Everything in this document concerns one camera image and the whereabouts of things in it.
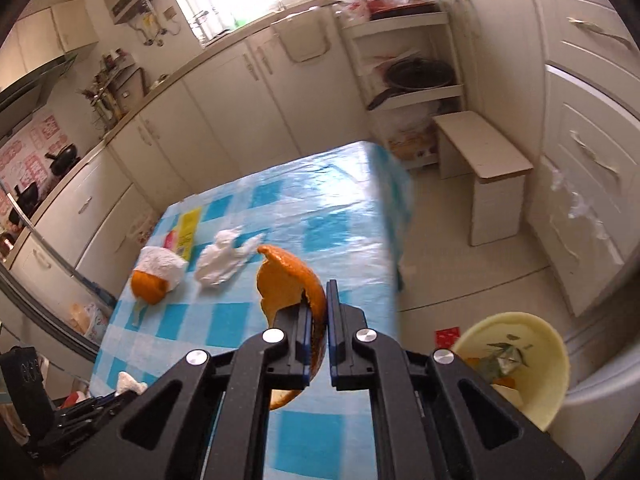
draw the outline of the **triangular cutout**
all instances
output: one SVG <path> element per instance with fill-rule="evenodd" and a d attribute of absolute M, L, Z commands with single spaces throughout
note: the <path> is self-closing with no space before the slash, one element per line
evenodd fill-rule
<path fill-rule="evenodd" d="M 123 439 L 149 451 L 155 449 L 181 389 L 180 381 L 171 381 L 124 425 L 121 432 Z"/>
<path fill-rule="evenodd" d="M 470 381 L 460 381 L 458 387 L 486 449 L 495 449 L 518 436 L 518 427 L 513 421 L 496 408 Z"/>

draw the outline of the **yellow trash bin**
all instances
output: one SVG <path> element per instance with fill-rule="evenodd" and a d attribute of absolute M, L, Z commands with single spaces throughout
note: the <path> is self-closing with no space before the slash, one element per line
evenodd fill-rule
<path fill-rule="evenodd" d="M 525 365 L 510 376 L 522 396 L 520 408 L 545 431 L 554 420 L 569 387 L 569 357 L 559 333 L 543 319 L 525 312 L 503 312 L 475 324 L 451 348 L 463 359 L 482 358 L 495 344 L 519 348 Z"/>

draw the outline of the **power outlet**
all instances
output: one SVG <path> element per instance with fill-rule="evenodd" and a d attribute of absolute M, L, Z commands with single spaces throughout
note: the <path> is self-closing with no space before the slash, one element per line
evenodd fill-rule
<path fill-rule="evenodd" d="M 165 12 L 163 12 L 164 17 L 168 20 L 172 19 L 177 13 L 173 6 L 169 7 Z"/>

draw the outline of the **blue checkered tablecloth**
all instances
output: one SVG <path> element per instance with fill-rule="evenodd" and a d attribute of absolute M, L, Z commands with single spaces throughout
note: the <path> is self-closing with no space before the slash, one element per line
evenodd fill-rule
<path fill-rule="evenodd" d="M 220 229 L 242 226 L 308 263 L 340 300 L 362 308 L 369 326 L 396 336 L 396 265 L 410 216 L 410 180 L 387 152 L 357 142 L 246 176 L 173 204 L 148 245 L 161 246 L 178 216 L 202 206 L 188 271 L 159 304 L 136 305 L 129 285 L 111 317 L 91 393 L 113 391 L 118 373 L 153 383 L 188 351 L 238 347 L 267 328 L 260 309 L 256 254 L 226 285 L 209 290 L 193 277 L 202 249 Z M 373 479 L 376 461 L 367 392 L 336 392 L 328 355 L 302 395 L 269 421 L 264 478 Z"/>

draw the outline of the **drawer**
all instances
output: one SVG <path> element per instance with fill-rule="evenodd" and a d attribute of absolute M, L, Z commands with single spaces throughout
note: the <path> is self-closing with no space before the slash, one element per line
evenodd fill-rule
<path fill-rule="evenodd" d="M 11 266 L 12 275 L 44 307 L 69 323 L 69 308 L 97 301 L 29 236 Z"/>
<path fill-rule="evenodd" d="M 590 202 L 628 257 L 640 239 L 640 121 L 583 81 L 547 67 L 543 151 Z"/>
<path fill-rule="evenodd" d="M 65 260 L 76 266 L 130 184 L 111 154 L 102 150 L 54 199 L 38 220 L 37 229 Z"/>
<path fill-rule="evenodd" d="M 127 233 L 139 216 L 152 211 L 140 192 L 130 186 L 89 243 L 78 271 L 119 297 L 141 249 Z"/>
<path fill-rule="evenodd" d="M 572 196 L 563 186 L 552 190 L 552 183 L 552 170 L 543 159 L 536 170 L 528 219 L 556 270 L 569 306 L 579 316 L 603 299 L 601 294 L 624 262 L 610 240 L 596 235 L 591 219 L 568 217 Z"/>
<path fill-rule="evenodd" d="M 640 114 L 640 52 L 608 0 L 536 0 L 546 58 Z M 606 34 L 573 20 L 591 23 Z"/>

